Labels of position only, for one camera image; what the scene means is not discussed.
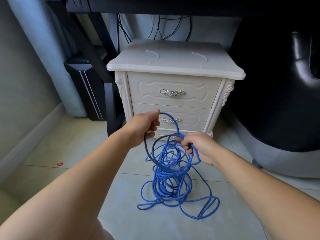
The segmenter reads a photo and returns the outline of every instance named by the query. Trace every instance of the tangled blue cable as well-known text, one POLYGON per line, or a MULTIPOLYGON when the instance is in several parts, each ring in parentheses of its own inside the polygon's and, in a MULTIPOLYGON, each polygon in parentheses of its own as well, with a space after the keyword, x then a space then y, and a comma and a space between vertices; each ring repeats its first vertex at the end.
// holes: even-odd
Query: tangled blue cable
POLYGON ((193 167, 194 165, 197 165, 198 163, 200 163, 200 158, 199 158, 197 149, 192 144, 190 144, 192 150, 194 151, 194 153, 198 158, 197 162, 192 163, 193 154, 188 155, 186 153, 186 150, 183 148, 183 146, 178 144, 178 141, 174 139, 170 140, 172 136, 178 136, 181 138, 185 137, 185 135, 179 132, 179 127, 177 122, 174 120, 174 118, 171 115, 167 113, 160 113, 160 114, 167 115, 174 121, 177 127, 177 133, 173 133, 173 134, 158 138, 152 146, 151 154, 149 153, 147 148, 147 133, 145 133, 144 145, 146 148, 146 153, 148 155, 148 157, 146 158, 146 161, 154 162, 155 165, 152 168, 154 171, 154 177, 153 177, 153 180, 145 182, 141 188, 141 197, 147 203, 138 204, 137 207, 139 210, 143 211, 143 210, 150 209, 157 204, 163 204, 169 207, 179 206, 182 213, 188 217, 191 217, 197 220, 206 218, 216 212, 216 210, 220 205, 220 200, 218 197, 212 196, 210 186, 203 179, 200 173, 193 167), (167 143, 160 145, 155 149, 156 143, 164 137, 168 137, 167 143), (161 147, 163 147, 161 153, 155 156, 154 151, 161 147), (193 168, 201 177, 203 182, 207 185, 210 192, 210 196, 206 196, 206 197, 195 199, 195 200, 187 200, 187 197, 192 190, 192 180, 190 175, 188 174, 188 171, 190 170, 190 168, 193 168), (155 196, 155 200, 147 200, 142 195, 143 187, 148 183, 152 183, 152 191, 155 196), (186 189, 185 193, 181 193, 183 186, 185 186, 185 189, 186 189), (202 207, 202 210, 199 212, 198 216, 191 216, 181 208, 181 204, 184 202, 195 202, 195 201, 200 201, 205 199, 208 199, 208 200, 205 203, 205 205, 202 207), (205 215, 206 210, 208 210, 216 200, 218 200, 218 204, 216 205, 214 210, 205 215), (168 201, 177 201, 177 204, 167 204, 166 202, 168 201))

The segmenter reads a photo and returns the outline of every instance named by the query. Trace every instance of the hand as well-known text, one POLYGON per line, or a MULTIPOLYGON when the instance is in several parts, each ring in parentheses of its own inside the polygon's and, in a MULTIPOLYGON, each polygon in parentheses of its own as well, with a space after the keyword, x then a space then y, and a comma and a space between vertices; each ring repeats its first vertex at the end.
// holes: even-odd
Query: hand
POLYGON ((147 138, 152 138, 155 136, 154 131, 157 130, 157 126, 160 125, 159 122, 160 110, 139 113, 132 117, 129 122, 122 128, 130 136, 130 147, 136 147, 142 143, 144 140, 144 133, 147 133, 147 138))
POLYGON ((213 152, 215 149, 218 149, 220 145, 207 134, 202 132, 187 133, 184 139, 176 137, 175 140, 181 141, 181 145, 183 145, 188 154, 192 153, 192 149, 190 148, 190 143, 192 143, 198 150, 200 160, 206 164, 215 166, 213 152))

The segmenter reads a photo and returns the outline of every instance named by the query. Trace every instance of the white nightstand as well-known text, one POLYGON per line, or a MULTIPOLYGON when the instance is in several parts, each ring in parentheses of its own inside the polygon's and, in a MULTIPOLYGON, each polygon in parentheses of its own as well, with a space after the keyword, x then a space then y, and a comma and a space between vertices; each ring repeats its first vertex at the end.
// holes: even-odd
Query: white nightstand
MULTIPOLYGON (((127 121, 160 109, 182 133, 210 136, 235 80, 246 76, 218 43, 134 40, 106 67, 115 71, 127 121)), ((176 131, 166 116, 160 122, 156 137, 176 131)))

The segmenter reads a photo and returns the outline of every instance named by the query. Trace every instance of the drawer front panel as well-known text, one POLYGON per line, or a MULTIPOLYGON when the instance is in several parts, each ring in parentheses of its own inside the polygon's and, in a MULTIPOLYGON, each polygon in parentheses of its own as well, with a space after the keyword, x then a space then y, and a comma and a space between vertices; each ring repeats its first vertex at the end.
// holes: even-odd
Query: drawer front panel
MULTIPOLYGON (((160 109, 161 112, 166 112, 170 114, 173 118, 178 119, 177 121, 179 129, 185 131, 200 131, 202 132, 206 121, 209 116, 210 109, 203 108, 189 108, 189 107, 176 107, 167 105, 155 105, 155 104, 140 104, 132 103, 133 113, 136 115, 138 113, 145 113, 148 111, 153 111, 160 109)), ((176 129, 175 124, 166 115, 160 115, 159 128, 164 129, 176 129)))
POLYGON ((171 105, 210 109, 221 78, 186 75, 127 72, 133 103, 171 105), (184 91, 183 95, 168 96, 159 92, 184 91))

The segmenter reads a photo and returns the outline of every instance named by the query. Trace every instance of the person's right hand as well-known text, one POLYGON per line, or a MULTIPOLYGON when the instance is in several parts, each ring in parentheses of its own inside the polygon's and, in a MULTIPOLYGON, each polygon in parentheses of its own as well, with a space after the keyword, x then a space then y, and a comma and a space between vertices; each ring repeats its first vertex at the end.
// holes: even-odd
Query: person's right hand
POLYGON ((202 132, 187 133, 184 139, 176 137, 175 140, 181 141, 181 145, 183 145, 188 154, 192 153, 190 148, 190 143, 192 143, 198 150, 200 160, 215 166, 214 150, 218 149, 220 145, 207 134, 202 132))

